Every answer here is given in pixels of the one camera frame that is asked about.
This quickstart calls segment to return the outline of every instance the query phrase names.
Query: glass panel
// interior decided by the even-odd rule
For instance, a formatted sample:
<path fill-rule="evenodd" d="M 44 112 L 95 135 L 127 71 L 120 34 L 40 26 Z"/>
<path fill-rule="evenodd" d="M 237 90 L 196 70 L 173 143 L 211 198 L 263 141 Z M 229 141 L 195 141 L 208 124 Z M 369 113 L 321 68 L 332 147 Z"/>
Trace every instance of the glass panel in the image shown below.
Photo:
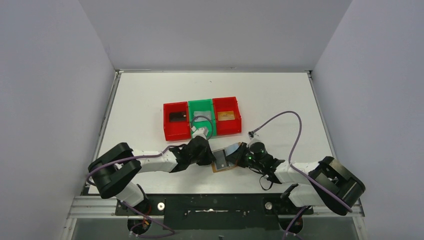
<path fill-rule="evenodd" d="M 304 240 L 357 240 L 354 221 L 350 217 L 313 217 L 304 218 L 303 230 L 299 235 Z M 167 231 L 153 224 L 146 235 L 165 234 Z M 116 240 L 129 239 L 126 219 L 78 219 L 73 234 L 73 240 Z M 177 234 L 166 237 L 166 240 L 280 240 L 283 236 L 280 231 L 265 231 L 261 228 L 242 230 L 177 230 Z M 289 236 L 287 240 L 297 238 Z"/>

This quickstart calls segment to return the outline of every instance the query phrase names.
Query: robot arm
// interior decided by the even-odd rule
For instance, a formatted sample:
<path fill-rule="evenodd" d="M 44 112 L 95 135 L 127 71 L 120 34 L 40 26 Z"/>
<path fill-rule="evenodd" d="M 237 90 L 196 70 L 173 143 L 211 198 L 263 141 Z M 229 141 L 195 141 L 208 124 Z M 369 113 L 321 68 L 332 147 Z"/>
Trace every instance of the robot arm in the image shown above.
<path fill-rule="evenodd" d="M 272 184 L 291 183 L 281 198 L 289 198 L 296 207 L 326 205 L 345 216 L 365 191 L 365 185 L 331 156 L 316 162 L 289 163 L 270 155 L 257 138 L 242 143 L 227 160 L 261 174 Z"/>
<path fill-rule="evenodd" d="M 156 171 L 175 173 L 187 169 L 191 164 L 204 166 L 215 161 L 204 134 L 196 135 L 188 144 L 166 150 L 132 150 L 123 142 L 90 164 L 88 171 L 101 168 L 92 174 L 92 178 L 103 199 L 116 197 L 135 207 L 146 198 L 142 188 L 131 182 L 136 174 Z M 132 160 L 121 167 L 114 164 L 102 167 L 123 158 Z M 226 159 L 263 175 L 272 183 L 291 183 L 292 187 L 281 197 L 289 198 L 296 207 L 326 205 L 336 214 L 344 216 L 348 207 L 351 208 L 365 191 L 364 184 L 333 157 L 290 164 L 274 158 L 265 145 L 255 138 L 249 144 L 243 142 Z"/>
<path fill-rule="evenodd" d="M 121 159 L 129 160 L 120 167 L 115 164 L 106 166 Z M 157 171 L 176 173 L 191 164 L 204 166 L 213 161 L 215 157 L 205 135 L 196 134 L 188 144 L 171 146 L 163 152 L 133 150 L 127 143 L 121 142 L 92 162 L 88 171 L 101 198 L 116 197 L 135 207 L 146 197 L 142 188 L 131 182 L 136 174 Z"/>

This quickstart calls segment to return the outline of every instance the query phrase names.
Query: green tray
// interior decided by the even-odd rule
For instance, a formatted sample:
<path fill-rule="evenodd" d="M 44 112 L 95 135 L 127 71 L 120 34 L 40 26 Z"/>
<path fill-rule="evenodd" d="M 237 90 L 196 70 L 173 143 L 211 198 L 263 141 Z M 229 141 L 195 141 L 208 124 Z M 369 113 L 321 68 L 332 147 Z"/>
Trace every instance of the green tray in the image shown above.
<path fill-rule="evenodd" d="M 192 119 L 195 117 L 195 112 L 210 112 L 210 120 L 212 120 L 213 123 L 213 134 L 212 136 L 217 135 L 217 123 L 215 121 L 215 112 L 214 112 L 214 104 L 212 102 L 212 99 L 203 99 L 203 100 L 195 100 L 195 101 L 188 101 L 188 116 L 190 123 L 192 122 Z M 198 129 L 202 127 L 207 127 L 209 129 L 209 132 L 207 134 L 207 137 L 211 135 L 211 124 L 208 120 L 204 119 L 204 121 L 195 121 L 193 125 Z"/>

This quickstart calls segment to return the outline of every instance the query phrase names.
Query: white cable connector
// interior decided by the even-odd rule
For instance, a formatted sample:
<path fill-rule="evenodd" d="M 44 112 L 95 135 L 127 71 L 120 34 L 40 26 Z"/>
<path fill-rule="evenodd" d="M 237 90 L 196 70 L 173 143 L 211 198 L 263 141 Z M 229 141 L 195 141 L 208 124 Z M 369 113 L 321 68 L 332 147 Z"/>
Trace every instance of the white cable connector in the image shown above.
<path fill-rule="evenodd" d="M 206 136 L 208 135 L 208 133 L 209 133 L 209 129 L 207 127 L 200 127 L 193 132 L 193 134 L 191 135 L 191 138 L 194 139 L 196 136 L 201 136 L 202 138 L 207 139 Z"/>

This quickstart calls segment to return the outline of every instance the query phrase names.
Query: white wall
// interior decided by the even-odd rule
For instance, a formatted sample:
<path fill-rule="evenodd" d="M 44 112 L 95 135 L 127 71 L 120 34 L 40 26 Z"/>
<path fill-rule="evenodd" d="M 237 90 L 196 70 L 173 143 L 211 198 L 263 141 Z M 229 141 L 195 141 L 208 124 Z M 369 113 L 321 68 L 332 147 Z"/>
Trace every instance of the white wall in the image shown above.
<path fill-rule="evenodd" d="M 312 72 L 372 240 L 423 239 L 424 1 L 353 0 Z"/>
<path fill-rule="evenodd" d="M 114 69 L 78 0 L 0 7 L 0 239 L 58 239 Z"/>
<path fill-rule="evenodd" d="M 311 70 L 352 0 L 79 0 L 116 69 Z"/>

